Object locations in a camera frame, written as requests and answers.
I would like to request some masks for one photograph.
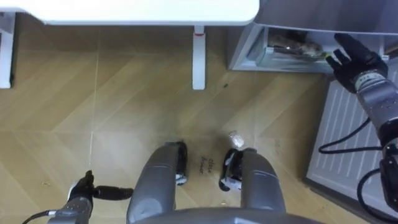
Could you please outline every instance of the robot finger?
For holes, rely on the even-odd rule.
[[[333,53],[335,54],[336,58],[341,62],[342,65],[346,65],[351,61],[339,49],[333,51]]]
[[[330,65],[330,67],[335,71],[335,70],[339,70],[341,68],[341,64],[336,62],[335,59],[333,59],[333,57],[331,56],[327,56],[326,57],[326,62],[328,62],[328,64]]]

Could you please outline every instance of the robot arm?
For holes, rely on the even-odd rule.
[[[48,210],[32,215],[23,224],[42,216],[53,216],[48,224],[88,224],[93,210],[93,198],[103,200],[125,200],[131,197],[133,189],[122,189],[119,187],[97,186],[94,184],[92,171],[77,183],[71,186],[68,202],[58,210]]]
[[[326,61],[335,78],[356,94],[376,128],[383,152],[379,165],[384,198],[398,212],[398,88],[387,79],[388,67],[377,53],[348,34],[336,34],[335,39],[350,58],[335,50],[340,62],[331,56]]]

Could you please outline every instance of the open drawer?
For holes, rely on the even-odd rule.
[[[280,35],[284,32],[286,33],[288,30],[264,27],[249,51],[246,60],[252,63],[255,62],[257,67],[264,68],[265,70],[333,73],[325,57],[327,55],[332,55],[332,57],[334,57],[332,53],[336,49],[341,49],[344,52],[334,39],[334,32],[325,32],[324,30],[310,30],[307,32],[305,39],[321,47],[323,53],[322,56],[319,57],[295,54],[293,51],[289,50],[289,47],[275,47],[275,41],[270,44],[270,38],[274,38],[275,34]],[[384,55],[383,36],[371,34],[351,35],[361,41],[369,49],[378,52],[383,60],[387,61],[389,59],[387,55]]]

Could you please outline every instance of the gray robot leg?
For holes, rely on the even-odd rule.
[[[175,209],[175,186],[186,180],[187,147],[167,143],[149,158],[138,179],[127,210],[127,224]]]

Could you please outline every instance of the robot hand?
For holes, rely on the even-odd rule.
[[[103,200],[125,200],[132,196],[133,189],[123,189],[110,186],[94,186],[94,176],[91,170],[79,181],[72,184],[67,203],[58,210],[47,210],[29,217],[23,224],[43,217],[53,216],[48,224],[87,224],[93,210],[93,198]]]
[[[377,53],[370,51],[348,34],[336,34],[335,39],[350,58],[337,49],[333,53],[339,62],[331,56],[328,56],[326,61],[332,67],[335,78],[345,89],[357,93],[361,84],[373,78],[367,77],[366,74],[378,74],[387,78],[388,66]]]

